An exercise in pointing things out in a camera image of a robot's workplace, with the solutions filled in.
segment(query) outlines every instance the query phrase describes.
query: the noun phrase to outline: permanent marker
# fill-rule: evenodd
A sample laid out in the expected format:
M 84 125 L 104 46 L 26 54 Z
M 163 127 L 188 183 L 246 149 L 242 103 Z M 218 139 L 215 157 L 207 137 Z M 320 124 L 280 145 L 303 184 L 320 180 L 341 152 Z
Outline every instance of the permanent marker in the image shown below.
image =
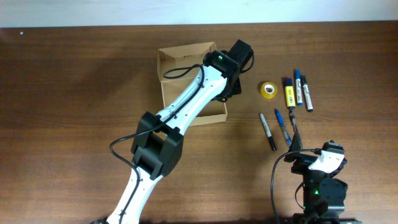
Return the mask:
M 271 149 L 273 151 L 276 151 L 276 145 L 275 145 L 274 139 L 272 138 L 271 131 L 269 130 L 267 121 L 262 113 L 260 114 L 260 119 L 261 119 L 264 129 L 266 130 L 266 134 L 268 137 L 269 144 L 271 145 Z
M 303 106 L 303 95 L 301 94 L 300 70 L 296 69 L 294 71 L 294 79 L 296 81 L 297 105 Z
M 275 114 L 276 114 L 276 118 L 278 120 L 279 126 L 280 126 L 280 128 L 282 128 L 282 131 L 284 133 L 286 144 L 288 145 L 288 147 L 290 147 L 292 145 L 292 140 L 291 140 L 288 132 L 286 131 L 284 120 L 282 119 L 282 116 L 280 115 L 278 109 L 275 109 Z
M 296 138 L 298 139 L 298 144 L 300 145 L 300 149 L 303 149 L 303 142 L 301 141 L 301 137 L 300 137 L 300 133 L 299 133 L 299 129 L 297 127 L 297 123 L 296 123 L 296 118 L 293 114 L 293 111 L 290 111 L 290 120 L 292 121 L 292 125 L 294 128 L 294 133 L 296 135 Z
M 293 81 L 291 78 L 285 79 L 285 91 L 286 91 L 286 105 L 289 110 L 293 110 L 296 107 L 296 103 L 294 100 Z
M 307 79 L 305 79 L 305 75 L 301 76 L 301 82 L 303 85 L 305 101 L 307 102 L 307 111 L 312 112 L 313 107 L 312 107 L 312 102 L 311 102 L 310 90 L 308 89 Z

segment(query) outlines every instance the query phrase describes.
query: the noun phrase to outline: roll of tape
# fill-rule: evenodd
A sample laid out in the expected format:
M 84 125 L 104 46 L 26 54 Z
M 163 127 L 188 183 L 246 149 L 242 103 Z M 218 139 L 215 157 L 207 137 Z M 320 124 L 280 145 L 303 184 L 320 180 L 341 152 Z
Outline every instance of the roll of tape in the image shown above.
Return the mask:
M 276 93 L 278 92 L 278 88 L 276 88 L 275 84 L 273 84 L 271 82 L 266 82 L 266 83 L 262 84 L 260 92 L 264 98 L 272 99 L 273 97 L 276 96 Z

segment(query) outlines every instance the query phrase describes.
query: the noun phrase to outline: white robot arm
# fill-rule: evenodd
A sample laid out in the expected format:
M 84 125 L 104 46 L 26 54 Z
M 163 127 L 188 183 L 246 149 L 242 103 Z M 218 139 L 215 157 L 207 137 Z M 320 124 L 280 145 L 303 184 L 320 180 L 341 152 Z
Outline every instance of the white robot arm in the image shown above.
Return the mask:
M 241 93 L 239 74 L 252 67 L 253 54 L 250 45 L 242 40 L 238 40 L 229 52 L 216 50 L 208 53 L 203 66 L 193 66 L 201 70 L 172 104 L 155 116 L 147 112 L 141 118 L 137 127 L 140 134 L 135 136 L 131 148 L 134 167 L 127 187 L 114 212 L 98 223 L 139 223 L 142 209 L 156 183 L 177 165 L 182 153 L 183 135 L 190 123 L 211 100 L 226 101 Z M 243 70 L 250 58 L 250 68 Z M 166 139 L 161 139 L 153 131 L 164 133 Z

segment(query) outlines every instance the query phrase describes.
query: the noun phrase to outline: blue marker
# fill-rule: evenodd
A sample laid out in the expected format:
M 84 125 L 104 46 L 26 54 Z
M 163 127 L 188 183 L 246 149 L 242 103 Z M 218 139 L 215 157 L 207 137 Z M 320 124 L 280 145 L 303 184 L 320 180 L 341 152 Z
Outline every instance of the blue marker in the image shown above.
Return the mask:
M 294 70 L 294 79 L 296 81 L 296 95 L 297 95 L 297 106 L 303 106 L 303 95 L 301 92 L 301 80 L 300 70 Z
M 280 128 L 282 128 L 282 131 L 284 133 L 286 143 L 287 143 L 288 147 L 290 147 L 292 145 L 292 140 L 290 139 L 290 136 L 289 136 L 288 132 L 286 131 L 284 120 L 282 119 L 282 116 L 280 115 L 278 109 L 275 109 L 275 114 L 276 114 L 276 119 L 278 120 L 279 126 L 280 126 Z

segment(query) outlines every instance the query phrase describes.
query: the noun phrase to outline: open cardboard box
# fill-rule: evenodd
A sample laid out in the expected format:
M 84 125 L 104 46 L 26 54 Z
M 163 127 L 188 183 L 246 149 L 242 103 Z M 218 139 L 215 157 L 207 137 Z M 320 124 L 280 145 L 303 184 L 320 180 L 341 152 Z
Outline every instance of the open cardboard box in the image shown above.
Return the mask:
M 198 69 L 193 69 L 185 76 L 176 79 L 167 79 L 163 74 L 170 69 L 190 67 L 196 63 L 203 63 L 207 52 L 216 50 L 216 43 L 191 44 L 179 47 L 159 49 L 157 54 L 157 75 L 162 85 L 163 106 L 170 105 L 191 84 L 198 74 Z M 168 76 L 176 76 L 183 70 L 170 72 Z M 226 105 L 219 101 L 209 102 L 198 116 L 192 121 L 191 126 L 210 124 L 226 121 Z

